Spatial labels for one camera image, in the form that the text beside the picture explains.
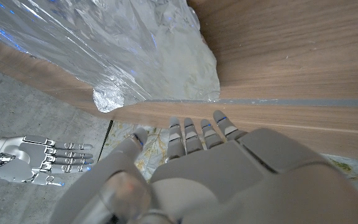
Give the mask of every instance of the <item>robotic hand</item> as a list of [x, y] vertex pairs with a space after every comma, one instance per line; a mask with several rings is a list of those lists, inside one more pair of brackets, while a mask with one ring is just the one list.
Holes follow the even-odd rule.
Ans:
[[53, 174], [91, 170], [90, 144], [56, 142], [40, 136], [0, 139], [0, 178], [10, 182], [64, 186]]
[[269, 129], [238, 130], [221, 111], [170, 121], [166, 163], [147, 183], [137, 129], [63, 195], [50, 223], [358, 223], [358, 192], [328, 161]]

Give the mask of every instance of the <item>wooden board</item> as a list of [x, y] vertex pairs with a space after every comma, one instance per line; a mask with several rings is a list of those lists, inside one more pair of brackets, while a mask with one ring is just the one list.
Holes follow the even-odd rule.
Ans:
[[358, 99], [358, 1], [190, 2], [221, 98]]
[[[190, 3], [218, 60], [221, 98], [358, 99], [358, 1]], [[268, 127], [358, 158], [358, 107], [139, 103], [100, 113], [91, 86], [2, 43], [0, 72], [101, 118], [166, 128], [170, 116], [199, 123], [219, 109], [245, 131]]]

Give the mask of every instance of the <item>gray floor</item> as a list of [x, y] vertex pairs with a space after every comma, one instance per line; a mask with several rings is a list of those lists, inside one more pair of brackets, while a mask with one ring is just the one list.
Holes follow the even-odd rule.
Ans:
[[[0, 137], [34, 134], [94, 146], [97, 158], [109, 121], [99, 119], [0, 73]], [[62, 174], [64, 187], [0, 179], [0, 223], [47, 223], [62, 194], [81, 174]]]

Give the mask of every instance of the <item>crumpled foil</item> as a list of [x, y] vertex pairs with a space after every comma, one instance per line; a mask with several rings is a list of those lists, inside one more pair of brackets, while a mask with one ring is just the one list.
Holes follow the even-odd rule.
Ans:
[[102, 112], [219, 98], [216, 59], [185, 0], [0, 0], [0, 40], [92, 85]]

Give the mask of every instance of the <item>patterned fabric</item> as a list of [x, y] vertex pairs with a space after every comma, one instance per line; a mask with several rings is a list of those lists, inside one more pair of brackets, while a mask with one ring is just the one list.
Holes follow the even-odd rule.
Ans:
[[[101, 159], [106, 157], [122, 140], [132, 134], [137, 128], [144, 128], [149, 134], [144, 150], [135, 162], [137, 168], [143, 174], [145, 179], [149, 180], [156, 168], [164, 163], [169, 138], [169, 131], [167, 129], [114, 121], [106, 143], [104, 144]], [[322, 154], [322, 156], [330, 161], [339, 170], [343, 171], [345, 176], [358, 189], [357, 159], [325, 154]]]

